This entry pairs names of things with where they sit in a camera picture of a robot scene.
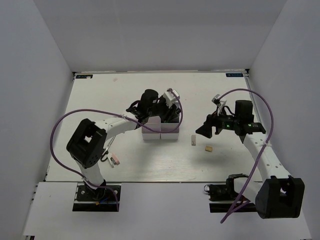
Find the grey white eraser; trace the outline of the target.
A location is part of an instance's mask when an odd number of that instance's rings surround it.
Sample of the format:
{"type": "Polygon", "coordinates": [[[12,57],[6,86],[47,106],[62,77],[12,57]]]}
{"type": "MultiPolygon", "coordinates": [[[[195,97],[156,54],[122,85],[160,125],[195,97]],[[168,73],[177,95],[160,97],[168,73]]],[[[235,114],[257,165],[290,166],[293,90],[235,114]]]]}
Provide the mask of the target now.
{"type": "Polygon", "coordinates": [[[196,146],[196,136],[195,135],[191,136],[191,145],[196,146]]]}

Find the small tan eraser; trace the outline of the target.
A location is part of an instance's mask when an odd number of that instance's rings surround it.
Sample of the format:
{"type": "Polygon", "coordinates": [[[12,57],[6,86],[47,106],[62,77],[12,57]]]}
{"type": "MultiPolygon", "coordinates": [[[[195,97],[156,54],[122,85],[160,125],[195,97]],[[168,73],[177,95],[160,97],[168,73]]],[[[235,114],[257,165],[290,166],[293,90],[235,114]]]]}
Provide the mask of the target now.
{"type": "Polygon", "coordinates": [[[213,151],[213,148],[211,146],[206,146],[205,147],[205,151],[207,152],[212,152],[213,151]]]}

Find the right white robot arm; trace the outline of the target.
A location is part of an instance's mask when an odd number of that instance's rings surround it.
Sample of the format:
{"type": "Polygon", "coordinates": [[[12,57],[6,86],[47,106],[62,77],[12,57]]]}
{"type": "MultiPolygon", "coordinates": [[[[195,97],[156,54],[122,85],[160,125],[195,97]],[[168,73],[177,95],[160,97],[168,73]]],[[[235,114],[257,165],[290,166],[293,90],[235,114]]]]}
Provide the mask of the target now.
{"type": "Polygon", "coordinates": [[[247,174],[231,174],[225,184],[209,184],[204,191],[210,200],[217,201],[251,201],[262,219],[287,219],[300,216],[305,184],[301,178],[293,177],[281,164],[273,148],[266,143],[266,130],[254,121],[253,103],[250,100],[237,100],[235,112],[227,114],[229,107],[225,100],[213,99],[216,111],[206,117],[196,134],[211,138],[222,130],[233,131],[258,160],[257,170],[261,182],[251,180],[246,185],[247,174]]]}

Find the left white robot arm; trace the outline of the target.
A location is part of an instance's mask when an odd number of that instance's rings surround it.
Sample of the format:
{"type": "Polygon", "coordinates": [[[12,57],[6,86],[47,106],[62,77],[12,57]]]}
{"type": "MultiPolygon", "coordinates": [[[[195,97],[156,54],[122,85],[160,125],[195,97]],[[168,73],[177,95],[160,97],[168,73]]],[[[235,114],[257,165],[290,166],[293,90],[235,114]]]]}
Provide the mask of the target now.
{"type": "Polygon", "coordinates": [[[100,121],[83,119],[67,143],[66,150],[78,164],[90,196],[99,200],[106,193],[106,181],[98,165],[100,158],[106,154],[106,141],[140,127],[151,130],[146,126],[151,117],[160,117],[161,122],[169,123],[182,116],[180,95],[169,88],[161,96],[153,89],[145,90],[141,98],[134,101],[122,115],[100,121]]]}

